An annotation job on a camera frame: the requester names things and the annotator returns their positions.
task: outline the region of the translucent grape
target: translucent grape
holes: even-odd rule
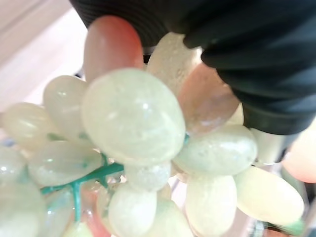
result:
[[[234,179],[237,205],[245,214],[281,226],[292,224],[302,216],[301,196],[282,178],[251,166]]]
[[[45,201],[47,218],[39,237],[61,237],[73,213],[73,194],[70,189],[63,189],[52,193]]]
[[[222,126],[239,101],[215,69],[199,64],[183,83],[178,100],[190,136],[206,134]]]
[[[147,72],[159,78],[178,95],[183,82],[201,62],[201,49],[188,49],[184,35],[168,33],[157,44],[147,65]]]
[[[242,125],[228,125],[190,138],[173,161],[189,174],[234,175],[249,167],[256,156],[252,133]]]
[[[109,220],[119,237],[140,237],[152,226],[156,207],[156,193],[138,192],[125,183],[113,195]]]
[[[190,177],[186,214],[199,237],[221,236],[232,225],[237,204],[232,176]]]
[[[137,69],[97,79],[83,99],[82,119],[92,141],[123,164],[171,160],[185,137],[177,99],[161,81]]]
[[[0,236],[35,237],[45,220],[45,203],[31,184],[0,184]]]
[[[2,116],[6,133],[20,146],[34,151],[63,136],[49,118],[44,108],[31,103],[17,103]]]
[[[160,199],[155,221],[143,237],[193,237],[188,222],[171,200]]]
[[[63,237],[94,237],[84,222],[73,223],[64,233]]]
[[[26,160],[12,148],[0,145],[0,181],[15,181],[26,168]]]
[[[143,68],[143,49],[135,29],[126,20],[103,16],[88,28],[84,46],[85,79],[92,82],[113,69]]]
[[[160,189],[157,193],[158,198],[171,199],[171,187],[167,183],[162,189]]]
[[[60,76],[47,85],[43,101],[49,116],[69,140],[93,147],[81,122],[81,100],[86,90],[86,82]]]
[[[102,225],[101,219],[97,214],[97,196],[102,190],[104,190],[104,187],[93,180],[84,183],[81,187],[81,220],[87,223],[93,237],[111,236],[111,234]]]
[[[282,164],[296,179],[316,183],[316,120],[288,150]]]
[[[101,155],[67,141],[51,142],[29,162],[29,173],[40,185],[57,186],[74,181],[100,167]]]
[[[109,205],[110,201],[121,183],[109,184],[109,188],[101,188],[98,192],[97,198],[97,213],[103,226],[107,229],[108,232],[118,237],[115,233],[110,221],[109,221]]]
[[[171,162],[151,166],[124,166],[125,174],[129,184],[137,189],[155,192],[162,189],[170,177]]]

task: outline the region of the blurred background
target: blurred background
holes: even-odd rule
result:
[[[78,72],[85,35],[68,0],[0,0],[0,112],[41,103],[51,79]]]

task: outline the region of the decorative grape ornament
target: decorative grape ornament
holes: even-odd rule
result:
[[[213,237],[237,206],[275,225],[299,220],[301,197],[250,167],[257,145],[241,106],[182,40],[167,34],[144,67],[133,27],[101,17],[88,29],[87,82],[58,77],[44,107],[4,111],[17,146],[0,146],[0,236]],[[187,183],[185,208],[170,176]]]

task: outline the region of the grape stem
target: grape stem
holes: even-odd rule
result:
[[[81,220],[81,196],[80,196],[80,186],[81,183],[86,182],[91,179],[98,180],[104,187],[107,187],[108,184],[105,181],[105,176],[114,174],[120,171],[124,170],[124,166],[118,163],[113,163],[108,165],[106,156],[103,155],[102,158],[104,159],[103,166],[92,171],[91,173],[76,179],[70,183],[67,183],[65,185],[59,185],[59,186],[52,186],[52,187],[44,187],[40,191],[43,195],[52,193],[54,191],[61,190],[65,188],[66,186],[70,186],[73,189],[73,195],[74,195],[74,204],[75,204],[75,222],[78,222]]]

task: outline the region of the pale green stone grape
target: pale green stone grape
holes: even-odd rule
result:
[[[188,174],[234,175],[257,157],[252,133],[242,125],[228,125],[201,137],[192,137],[173,160]]]
[[[141,191],[155,192],[162,189],[170,177],[171,162],[151,166],[124,166],[129,184]]]
[[[0,236],[36,237],[45,221],[45,203],[34,185],[0,184]]]
[[[65,188],[50,194],[45,202],[47,216],[39,237],[61,237],[73,213],[73,194]]]
[[[237,204],[232,176],[189,177],[185,208],[191,226],[203,237],[221,236],[232,225]]]
[[[171,200],[159,199],[155,221],[142,237],[193,237],[188,222]]]
[[[52,139],[64,139],[43,107],[32,103],[16,103],[2,116],[6,133],[20,146],[35,151]]]
[[[26,160],[18,151],[0,146],[0,182],[16,181],[25,168]]]
[[[147,72],[159,78],[177,96],[183,82],[201,63],[201,49],[188,49],[183,44],[184,35],[168,33],[152,53]]]
[[[94,237],[85,222],[73,223],[65,231],[63,237]]]
[[[98,197],[97,197],[97,203],[96,203],[96,208],[97,208],[97,214],[101,220],[101,223],[103,226],[106,228],[106,230],[117,236],[118,235],[115,233],[113,230],[113,227],[109,221],[109,205],[110,201],[116,191],[116,189],[121,185],[121,183],[112,183],[109,184],[109,187],[107,189],[101,187],[98,190]]]
[[[49,116],[69,140],[93,147],[81,122],[81,101],[87,87],[77,77],[60,76],[46,86],[43,101]]]
[[[156,192],[139,192],[124,183],[110,202],[110,224],[119,237],[141,237],[154,223],[156,207]]]
[[[67,141],[51,142],[29,162],[30,176],[40,185],[57,186],[74,181],[102,164],[101,155]]]
[[[96,79],[84,96],[82,119],[92,141],[123,164],[171,160],[184,142],[185,122],[177,99],[161,81],[138,69]]]
[[[257,167],[234,177],[237,206],[245,214],[275,225],[286,226],[303,214],[300,194],[285,180]]]

